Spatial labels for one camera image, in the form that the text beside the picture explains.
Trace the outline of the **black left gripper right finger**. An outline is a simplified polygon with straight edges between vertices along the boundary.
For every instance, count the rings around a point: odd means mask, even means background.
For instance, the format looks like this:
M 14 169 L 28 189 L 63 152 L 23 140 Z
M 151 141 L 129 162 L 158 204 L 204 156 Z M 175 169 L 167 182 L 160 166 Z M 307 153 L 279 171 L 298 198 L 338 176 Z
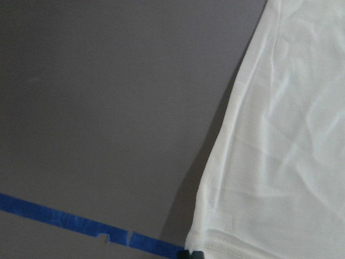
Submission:
M 202 251 L 193 251 L 191 259 L 205 259 L 204 253 Z

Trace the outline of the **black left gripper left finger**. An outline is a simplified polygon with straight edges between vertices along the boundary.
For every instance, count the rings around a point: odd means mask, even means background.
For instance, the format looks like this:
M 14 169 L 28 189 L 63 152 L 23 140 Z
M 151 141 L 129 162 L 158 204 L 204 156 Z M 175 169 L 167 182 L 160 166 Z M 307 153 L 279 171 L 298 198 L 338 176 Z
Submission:
M 190 252 L 188 250 L 179 251 L 178 259 L 190 259 Z

